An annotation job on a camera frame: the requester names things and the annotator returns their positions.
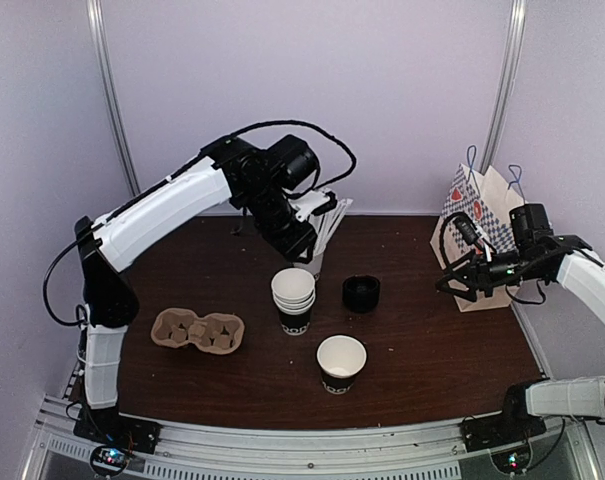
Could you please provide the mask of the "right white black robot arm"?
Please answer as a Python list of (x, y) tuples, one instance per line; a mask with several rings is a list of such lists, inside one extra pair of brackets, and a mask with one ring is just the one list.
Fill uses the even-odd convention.
[[(556, 283), (577, 297), (605, 326), (605, 261), (576, 235), (557, 235), (545, 207), (525, 203), (509, 213), (514, 249), (496, 253), (481, 230), (463, 212), (447, 216), (469, 251), (455, 261), (445, 259), (437, 290), (475, 302), (498, 288), (525, 281), (538, 286)], [(605, 376), (544, 380), (509, 389), (494, 430), (501, 440), (517, 440), (534, 417), (584, 417), (605, 424)]]

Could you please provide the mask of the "aluminium corner post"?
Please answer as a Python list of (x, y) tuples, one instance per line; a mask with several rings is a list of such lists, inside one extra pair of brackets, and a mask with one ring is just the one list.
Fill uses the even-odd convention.
[(501, 75), (493, 108), (480, 172), (485, 174), (497, 155), (499, 142), (506, 121), (509, 99), (512, 94), (525, 35), (527, 14), (526, 0), (513, 0), (508, 22)]
[(100, 70), (107, 114), (111, 131), (114, 137), (119, 163), (123, 170), (125, 184), (131, 197), (141, 192), (139, 180), (132, 161), (122, 114), (117, 98), (115, 81), (107, 43), (107, 34), (104, 24), (102, 2), (88, 0), (86, 2), (89, 28), (95, 48), (98, 67)]

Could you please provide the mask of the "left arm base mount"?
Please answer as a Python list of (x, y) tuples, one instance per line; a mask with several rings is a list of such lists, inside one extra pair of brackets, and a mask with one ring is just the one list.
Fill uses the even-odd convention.
[(161, 425), (154, 421), (122, 416), (118, 406), (93, 409), (83, 406), (75, 422), (75, 436), (120, 450), (154, 454)]

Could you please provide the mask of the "bundle of wrapped white straws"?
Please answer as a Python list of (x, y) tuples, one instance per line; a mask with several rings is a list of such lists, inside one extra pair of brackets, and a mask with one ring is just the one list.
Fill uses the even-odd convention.
[(311, 224), (317, 234), (313, 256), (319, 256), (324, 252), (328, 242), (336, 232), (352, 203), (353, 200), (351, 198), (341, 199), (333, 210), (312, 218)]

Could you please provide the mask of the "cardboard cup carrier tray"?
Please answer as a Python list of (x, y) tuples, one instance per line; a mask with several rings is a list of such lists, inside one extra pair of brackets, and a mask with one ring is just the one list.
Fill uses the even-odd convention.
[(189, 309), (168, 308), (157, 315), (150, 336), (158, 346), (178, 349), (192, 345), (201, 352), (223, 356), (240, 347), (244, 333), (243, 320), (233, 314), (201, 317)]

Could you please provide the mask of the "single black paper cup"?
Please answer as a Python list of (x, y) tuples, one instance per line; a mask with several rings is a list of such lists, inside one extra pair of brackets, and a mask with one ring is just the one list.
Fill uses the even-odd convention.
[(367, 360), (364, 344), (347, 335), (327, 337), (316, 350), (322, 384), (326, 391), (334, 395), (345, 394), (351, 389)]

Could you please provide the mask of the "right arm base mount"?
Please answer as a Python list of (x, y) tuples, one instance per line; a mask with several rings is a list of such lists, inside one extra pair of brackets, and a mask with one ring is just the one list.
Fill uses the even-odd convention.
[(525, 442), (531, 437), (544, 434), (546, 425), (539, 417), (522, 420), (495, 414), (464, 419), (460, 430), (466, 451), (475, 452)]

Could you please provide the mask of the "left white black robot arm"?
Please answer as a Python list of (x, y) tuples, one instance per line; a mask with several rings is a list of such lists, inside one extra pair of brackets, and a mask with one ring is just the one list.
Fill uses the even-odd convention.
[(76, 224), (88, 313), (85, 395), (88, 429), (105, 444), (126, 433), (117, 375), (123, 338), (139, 311), (125, 271), (155, 243), (202, 212), (228, 202), (253, 216), (262, 238), (290, 262), (308, 261), (317, 234), (309, 217), (331, 201), (293, 189), (318, 172), (319, 160), (302, 139), (287, 135), (267, 149), (220, 139), (136, 199), (95, 221)]

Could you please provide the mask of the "stack of paper cups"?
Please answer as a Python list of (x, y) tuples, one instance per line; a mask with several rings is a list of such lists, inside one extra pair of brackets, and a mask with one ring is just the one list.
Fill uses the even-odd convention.
[(270, 286), (283, 331), (290, 336), (303, 335), (316, 299), (313, 275), (300, 268), (283, 269), (274, 275)]

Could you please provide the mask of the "left aluminium corner post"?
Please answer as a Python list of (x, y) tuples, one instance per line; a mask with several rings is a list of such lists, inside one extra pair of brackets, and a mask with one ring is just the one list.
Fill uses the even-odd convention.
[(131, 197), (141, 192), (139, 180), (132, 161), (122, 114), (117, 98), (115, 81), (107, 43), (107, 34), (104, 24), (102, 2), (88, 0), (86, 2), (89, 28), (95, 48), (98, 67), (100, 70), (107, 114), (111, 131), (114, 137), (119, 163), (123, 170), (125, 184)]

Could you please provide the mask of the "aluminium front frame rail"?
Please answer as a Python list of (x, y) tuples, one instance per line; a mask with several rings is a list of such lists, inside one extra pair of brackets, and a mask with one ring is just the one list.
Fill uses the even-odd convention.
[[(100, 479), (95, 442), (73, 435), (67, 399), (45, 396), (18, 479)], [(114, 479), (604, 479), (586, 426), (547, 420), (541, 436), (470, 452), (462, 419), (412, 426), (292, 431), (211, 427), (162, 420), (154, 453), (134, 453)], [(531, 447), (533, 470), (503, 473), (498, 454)]]

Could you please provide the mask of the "stack of black lids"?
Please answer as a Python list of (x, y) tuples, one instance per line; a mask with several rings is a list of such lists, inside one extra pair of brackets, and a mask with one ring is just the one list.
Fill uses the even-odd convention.
[(354, 313), (371, 312), (379, 303), (380, 290), (380, 280), (374, 276), (351, 276), (342, 284), (342, 303)]

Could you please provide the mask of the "checkered paper takeout bag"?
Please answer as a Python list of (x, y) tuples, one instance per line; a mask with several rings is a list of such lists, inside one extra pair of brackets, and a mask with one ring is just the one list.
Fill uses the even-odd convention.
[[(525, 197), (520, 179), (522, 168), (515, 164), (510, 167), (513, 179), (505, 178), (490, 167), (485, 174), (474, 169), (477, 147), (471, 145), (466, 150), (466, 162), (459, 164), (449, 188), (442, 212), (431, 237), (431, 247), (442, 269), (442, 277), (452, 277), (445, 268), (469, 250), (476, 250), (491, 260), (494, 254), (516, 250), (519, 254), (517, 276), (520, 285), (523, 282), (520, 270), (527, 263), (518, 243), (526, 237), (516, 233), (512, 226), (511, 212), (525, 205)], [(465, 213), (479, 225), (489, 236), (494, 251), (478, 249), (467, 245), (456, 229), (453, 220), (460, 213)], [(453, 295), (461, 312), (505, 308), (513, 303), (521, 305), (542, 305), (546, 294), (541, 281), (536, 281), (539, 297), (535, 300), (522, 299), (517, 296), (519, 287), (501, 286), (494, 290), (491, 297), (479, 293), (476, 302), (468, 302)]]

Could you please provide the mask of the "right aluminium corner post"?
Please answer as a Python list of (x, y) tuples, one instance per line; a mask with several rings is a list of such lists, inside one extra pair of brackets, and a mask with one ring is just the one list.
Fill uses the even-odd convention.
[(506, 121), (509, 99), (512, 94), (525, 35), (527, 14), (526, 0), (513, 0), (508, 22), (501, 75), (493, 108), (480, 172), (485, 174), (497, 155), (499, 142)]

